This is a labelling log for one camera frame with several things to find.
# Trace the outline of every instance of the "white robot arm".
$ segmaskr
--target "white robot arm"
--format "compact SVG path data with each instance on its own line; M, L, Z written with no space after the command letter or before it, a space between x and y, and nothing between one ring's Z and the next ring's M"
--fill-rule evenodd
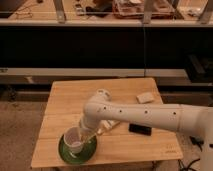
M182 132L204 140L201 170L213 168L213 108L180 104L116 104L109 92L98 90L84 106L79 122L82 135L91 136L101 120L118 120Z

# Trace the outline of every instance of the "wire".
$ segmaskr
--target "wire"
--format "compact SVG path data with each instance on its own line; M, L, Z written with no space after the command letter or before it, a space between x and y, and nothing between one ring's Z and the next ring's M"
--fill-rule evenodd
M202 149L202 146L201 146L201 144L200 144L199 142L197 142L196 145L199 147L200 151L203 150L203 149Z
M31 11L31 8L34 7L34 6L38 6L38 5L39 5L39 3L31 4L31 5L28 5L28 6L23 5L20 9L17 10L17 12L15 12L16 19L32 18L33 13Z
M198 162L198 161L200 161L200 158L195 159L195 160L192 160L192 161L188 164L188 166L185 166L181 160L178 160L179 169L180 169L180 171L197 171L197 170L191 168L191 166L192 166L194 163Z

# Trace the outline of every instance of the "green plate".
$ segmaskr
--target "green plate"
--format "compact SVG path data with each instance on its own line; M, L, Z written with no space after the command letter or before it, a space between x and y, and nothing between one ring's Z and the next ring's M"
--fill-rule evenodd
M80 165L88 161L95 153L97 147L97 138L94 136L87 143L84 144L82 151L78 154L72 155L69 148L64 143L64 135L61 137L58 145L60 157L68 164Z

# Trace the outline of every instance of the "table leg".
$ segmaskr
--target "table leg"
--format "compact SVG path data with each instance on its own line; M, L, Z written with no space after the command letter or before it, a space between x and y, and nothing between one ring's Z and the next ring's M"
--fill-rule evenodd
M51 168L41 168L41 171L61 171L58 167L51 167Z
M156 171L156 169L163 163L163 161L153 161L152 171Z

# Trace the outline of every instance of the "wooden table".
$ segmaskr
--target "wooden table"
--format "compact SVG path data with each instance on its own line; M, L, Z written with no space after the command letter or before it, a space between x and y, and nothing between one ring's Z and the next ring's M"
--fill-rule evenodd
M69 166L58 154L58 142L70 127L77 126L84 103L97 89L111 93L113 102L137 103L136 95L151 92L154 103L162 103L152 78L110 79L54 82L46 107L32 168ZM85 165L137 163L182 158L175 133L153 129L151 136L128 132L128 123L121 123L108 133L97 137L94 156Z

